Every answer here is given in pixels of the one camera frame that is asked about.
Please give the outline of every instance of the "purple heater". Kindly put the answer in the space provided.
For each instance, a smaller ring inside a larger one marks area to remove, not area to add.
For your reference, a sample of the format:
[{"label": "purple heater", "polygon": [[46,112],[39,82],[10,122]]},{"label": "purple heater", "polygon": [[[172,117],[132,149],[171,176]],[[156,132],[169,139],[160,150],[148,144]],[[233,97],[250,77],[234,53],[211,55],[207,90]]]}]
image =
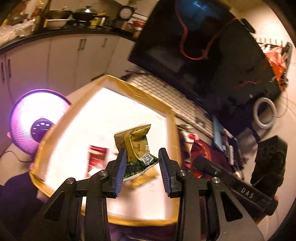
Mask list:
[{"label": "purple heater", "polygon": [[63,116],[70,101],[55,91],[39,89],[21,96],[10,115],[12,142],[33,155],[45,133]]}]

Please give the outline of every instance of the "gray cable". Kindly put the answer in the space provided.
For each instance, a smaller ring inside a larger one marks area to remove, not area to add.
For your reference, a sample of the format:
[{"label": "gray cable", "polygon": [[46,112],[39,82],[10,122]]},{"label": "gray cable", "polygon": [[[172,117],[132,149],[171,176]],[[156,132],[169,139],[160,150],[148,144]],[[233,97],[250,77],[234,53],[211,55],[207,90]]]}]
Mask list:
[{"label": "gray cable", "polygon": [[254,106],[253,106],[253,118],[254,118],[254,121],[255,123],[261,128],[261,129],[270,129],[274,123],[274,118],[271,119],[270,122],[268,122],[267,124],[263,124],[260,120],[259,120],[259,117],[258,117],[258,109],[259,109],[259,106],[266,102],[267,104],[269,104],[273,114],[277,114],[276,112],[276,106],[274,105],[274,103],[272,102],[272,100],[266,98],[266,97],[261,97],[259,98],[258,100],[255,101],[254,103]]},{"label": "gray cable", "polygon": [[293,103],[294,105],[296,105],[296,103],[295,102],[293,102],[292,100],[290,100],[290,99],[287,99],[288,101],[290,101],[291,103]]},{"label": "gray cable", "polygon": [[291,108],[290,107],[288,107],[288,109],[294,114],[294,116],[296,117],[296,114],[291,110]]},{"label": "gray cable", "polygon": [[273,115],[271,112],[271,115],[273,116],[273,117],[275,117],[275,118],[282,118],[286,113],[287,113],[287,111],[288,111],[288,109],[289,109],[289,99],[288,99],[288,92],[287,92],[287,90],[286,89],[284,89],[285,90],[285,92],[286,92],[286,100],[287,100],[287,103],[286,103],[286,109],[284,110],[284,112],[280,115],[280,116],[275,116],[275,115]]}]

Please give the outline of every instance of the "wok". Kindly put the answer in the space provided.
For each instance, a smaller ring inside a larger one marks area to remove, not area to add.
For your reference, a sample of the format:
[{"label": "wok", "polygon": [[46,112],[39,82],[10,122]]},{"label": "wok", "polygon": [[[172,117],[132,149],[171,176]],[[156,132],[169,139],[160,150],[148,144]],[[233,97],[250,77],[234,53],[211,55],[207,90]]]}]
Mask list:
[{"label": "wok", "polygon": [[78,21],[91,21],[96,17],[96,13],[90,12],[73,12],[72,17]]},{"label": "wok", "polygon": [[67,19],[70,17],[71,10],[50,10],[47,13],[46,18],[48,19]]}]

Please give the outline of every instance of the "screw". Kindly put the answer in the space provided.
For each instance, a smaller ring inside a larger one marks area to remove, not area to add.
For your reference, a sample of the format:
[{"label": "screw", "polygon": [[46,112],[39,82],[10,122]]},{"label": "screw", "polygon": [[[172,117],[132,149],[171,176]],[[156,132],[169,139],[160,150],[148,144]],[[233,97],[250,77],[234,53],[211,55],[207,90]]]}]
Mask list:
[{"label": "screw", "polygon": [[218,178],[218,177],[213,177],[213,178],[212,178],[212,182],[213,182],[213,183],[219,183],[219,182],[220,182],[220,178]]},{"label": "screw", "polygon": [[72,184],[74,181],[75,181],[75,179],[70,177],[70,178],[67,178],[66,183],[67,184]]},{"label": "screw", "polygon": [[101,171],[99,171],[99,175],[100,176],[107,176],[107,174],[108,174],[108,171],[106,171],[106,170],[101,170]]},{"label": "screw", "polygon": [[178,174],[179,174],[180,176],[186,176],[186,175],[187,175],[187,172],[186,172],[186,170],[179,170],[179,171],[178,171]]}]

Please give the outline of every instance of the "snack bag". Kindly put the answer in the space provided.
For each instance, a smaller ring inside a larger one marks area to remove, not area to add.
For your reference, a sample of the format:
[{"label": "snack bag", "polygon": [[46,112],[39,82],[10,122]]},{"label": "snack bag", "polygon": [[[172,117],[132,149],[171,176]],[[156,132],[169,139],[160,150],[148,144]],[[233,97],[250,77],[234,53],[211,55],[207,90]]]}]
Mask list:
[{"label": "snack bag", "polygon": [[114,135],[117,149],[127,149],[127,167],[124,182],[144,174],[159,161],[149,151],[146,134],[150,130],[150,126],[150,124],[141,125]]}]

